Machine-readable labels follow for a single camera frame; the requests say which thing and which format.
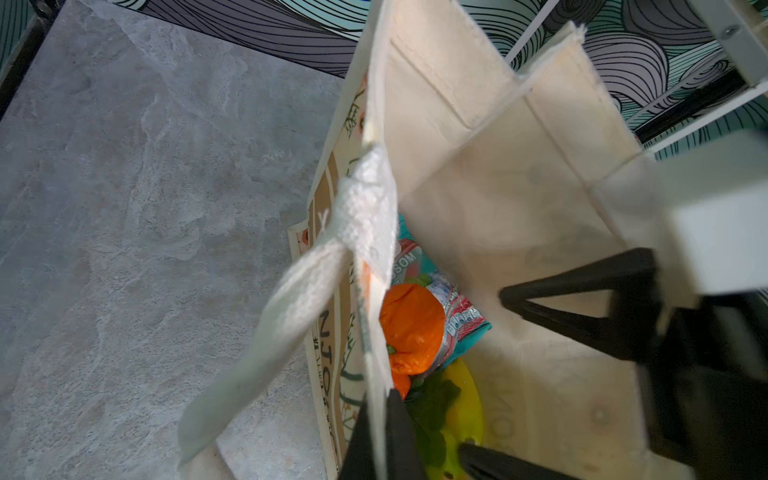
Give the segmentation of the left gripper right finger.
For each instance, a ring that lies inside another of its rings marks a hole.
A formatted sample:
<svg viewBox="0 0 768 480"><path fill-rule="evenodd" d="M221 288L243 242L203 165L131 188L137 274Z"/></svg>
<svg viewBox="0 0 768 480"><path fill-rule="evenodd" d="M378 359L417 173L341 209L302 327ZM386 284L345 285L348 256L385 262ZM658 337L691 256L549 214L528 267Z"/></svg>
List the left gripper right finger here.
<svg viewBox="0 0 768 480"><path fill-rule="evenodd" d="M391 389L386 402L386 478L426 480L410 416L400 393Z"/></svg>

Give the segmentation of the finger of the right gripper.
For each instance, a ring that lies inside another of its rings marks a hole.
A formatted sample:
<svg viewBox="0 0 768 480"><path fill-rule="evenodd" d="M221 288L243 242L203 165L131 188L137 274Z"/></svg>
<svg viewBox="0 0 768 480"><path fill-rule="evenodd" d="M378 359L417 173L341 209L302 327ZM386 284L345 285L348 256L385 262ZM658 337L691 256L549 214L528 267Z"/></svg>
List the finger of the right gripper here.
<svg viewBox="0 0 768 480"><path fill-rule="evenodd" d="M576 477L469 443L459 446L458 457L462 469L471 479L577 480Z"/></svg>

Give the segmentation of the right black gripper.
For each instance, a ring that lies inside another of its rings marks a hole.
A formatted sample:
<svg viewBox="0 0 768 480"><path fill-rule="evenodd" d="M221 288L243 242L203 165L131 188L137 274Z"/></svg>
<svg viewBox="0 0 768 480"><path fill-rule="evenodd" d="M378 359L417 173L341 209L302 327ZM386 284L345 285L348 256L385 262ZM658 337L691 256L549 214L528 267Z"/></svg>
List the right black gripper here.
<svg viewBox="0 0 768 480"><path fill-rule="evenodd" d="M499 291L524 320L638 368L648 445L697 479L767 476L767 293L706 297L666 333L648 248Z"/></svg>

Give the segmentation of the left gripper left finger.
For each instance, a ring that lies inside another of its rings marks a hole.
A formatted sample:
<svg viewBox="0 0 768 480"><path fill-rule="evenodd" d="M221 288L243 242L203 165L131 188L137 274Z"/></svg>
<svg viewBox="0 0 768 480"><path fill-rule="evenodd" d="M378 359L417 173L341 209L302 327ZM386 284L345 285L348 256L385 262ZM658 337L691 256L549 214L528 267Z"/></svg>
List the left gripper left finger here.
<svg viewBox="0 0 768 480"><path fill-rule="evenodd" d="M371 409L368 399L363 399L339 480L384 478L384 417L375 408Z"/></svg>

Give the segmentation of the yellow banana bunch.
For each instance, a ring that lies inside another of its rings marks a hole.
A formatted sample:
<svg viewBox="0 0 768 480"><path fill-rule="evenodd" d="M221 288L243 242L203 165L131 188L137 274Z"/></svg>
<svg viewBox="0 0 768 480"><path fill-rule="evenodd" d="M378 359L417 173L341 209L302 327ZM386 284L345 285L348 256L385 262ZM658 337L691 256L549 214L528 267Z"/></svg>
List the yellow banana bunch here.
<svg viewBox="0 0 768 480"><path fill-rule="evenodd" d="M429 479L465 479L458 456L464 443L481 445L485 434L482 402L461 359L427 378L411 404L417 446Z"/></svg>

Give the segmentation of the orange carrot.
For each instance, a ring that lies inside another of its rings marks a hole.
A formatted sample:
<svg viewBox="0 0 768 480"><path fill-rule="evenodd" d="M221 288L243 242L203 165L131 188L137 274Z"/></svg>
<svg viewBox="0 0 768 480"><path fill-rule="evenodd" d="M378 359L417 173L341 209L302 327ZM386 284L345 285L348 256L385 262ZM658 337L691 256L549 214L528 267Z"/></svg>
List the orange carrot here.
<svg viewBox="0 0 768 480"><path fill-rule="evenodd" d="M379 322L395 389L405 399L411 389L411 378L425 373L441 348L443 306L427 288L399 284L386 293Z"/></svg>

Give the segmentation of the blue-red candy bag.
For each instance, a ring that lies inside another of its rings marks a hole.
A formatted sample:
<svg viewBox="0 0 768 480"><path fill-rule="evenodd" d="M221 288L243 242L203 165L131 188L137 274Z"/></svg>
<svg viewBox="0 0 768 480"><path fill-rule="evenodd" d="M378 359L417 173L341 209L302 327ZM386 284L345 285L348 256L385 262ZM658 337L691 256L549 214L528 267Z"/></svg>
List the blue-red candy bag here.
<svg viewBox="0 0 768 480"><path fill-rule="evenodd" d="M393 261L392 285L415 283L425 287L442 305L445 313L440 350L423 373L431 374L464 355L491 328L490 322L441 273L410 233L402 214L398 217L398 246Z"/></svg>

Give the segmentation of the floral canvas tote bag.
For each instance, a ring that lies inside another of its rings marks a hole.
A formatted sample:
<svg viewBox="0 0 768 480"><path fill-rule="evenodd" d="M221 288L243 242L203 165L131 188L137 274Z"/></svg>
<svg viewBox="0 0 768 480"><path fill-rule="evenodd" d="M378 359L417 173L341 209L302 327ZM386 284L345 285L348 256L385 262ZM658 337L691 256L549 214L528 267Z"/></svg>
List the floral canvas tote bag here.
<svg viewBox="0 0 768 480"><path fill-rule="evenodd" d="M521 70L455 1L376 1L313 183L309 240L245 355L184 411L184 479L229 479L217 437L305 346L330 473L358 411L387 475L391 386L378 313L406 226L491 323L466 362L486 444L583 479L688 479L654 454L635 367L521 319L499 291L620 253L597 185L641 148L565 24Z"/></svg>

